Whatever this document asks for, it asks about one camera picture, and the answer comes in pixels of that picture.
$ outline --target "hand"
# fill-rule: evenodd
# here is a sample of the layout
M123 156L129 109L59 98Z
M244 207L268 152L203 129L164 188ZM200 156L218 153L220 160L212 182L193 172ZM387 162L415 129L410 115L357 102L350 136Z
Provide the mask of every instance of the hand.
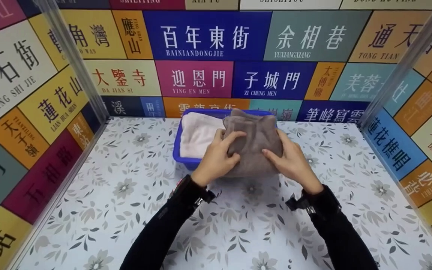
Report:
M214 179L224 176L234 168L241 159L238 153L228 157L230 144L238 137L246 136L245 132L231 132L224 140L224 130L218 129L214 135L213 142L206 149L201 163L191 175L192 180L199 186L207 186Z
M323 185L306 161L299 144L292 142L288 135L278 129L277 133L283 143L283 156L278 157L273 152L263 149L263 155L268 158L280 173L298 182L309 194L323 191Z

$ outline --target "black sleeve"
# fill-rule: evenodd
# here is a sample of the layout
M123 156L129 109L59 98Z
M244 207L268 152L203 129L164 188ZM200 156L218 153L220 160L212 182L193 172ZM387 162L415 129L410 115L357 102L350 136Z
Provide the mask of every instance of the black sleeve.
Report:
M159 270L176 234L194 211L192 206L169 199L134 241L120 270Z
M314 195L313 203L327 208L331 204L328 191ZM326 242L329 257L334 270L377 270L378 267L359 234L341 211L326 215L322 219L317 214L310 214L311 221L319 235Z

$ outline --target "table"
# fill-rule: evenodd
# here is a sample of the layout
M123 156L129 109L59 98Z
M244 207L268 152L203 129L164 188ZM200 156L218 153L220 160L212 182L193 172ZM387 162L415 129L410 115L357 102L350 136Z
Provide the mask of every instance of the table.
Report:
M111 120L19 269L118 270L146 222L188 173L172 156L179 122ZM432 269L432 236L354 124L278 127L301 145L381 270ZM332 269L307 213L284 204L299 196L297 183L276 176L219 180L210 188L216 203L203 203L184 224L164 269Z

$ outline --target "left hand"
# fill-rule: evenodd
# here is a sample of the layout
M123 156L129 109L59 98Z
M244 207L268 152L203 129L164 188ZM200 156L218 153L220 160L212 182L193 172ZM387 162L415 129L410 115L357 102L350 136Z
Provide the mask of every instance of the left hand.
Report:
M208 146L199 166L191 175L192 180L199 186L207 186L214 179L224 176L234 168L241 159L238 153L228 157L228 148L238 137L246 136L245 132L234 131L224 140L224 130L218 129L213 142Z

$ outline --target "gray towel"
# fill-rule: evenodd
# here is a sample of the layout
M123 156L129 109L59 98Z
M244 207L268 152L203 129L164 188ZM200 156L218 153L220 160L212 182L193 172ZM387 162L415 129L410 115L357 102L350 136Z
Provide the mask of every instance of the gray towel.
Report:
M268 149L278 157L283 155L274 115L255 116L233 109L231 115L223 119L223 124L226 128L224 138L233 131L244 131L247 134L237 138L229 146L228 156L238 153L241 160L225 177L271 176L278 173L262 153L263 149Z

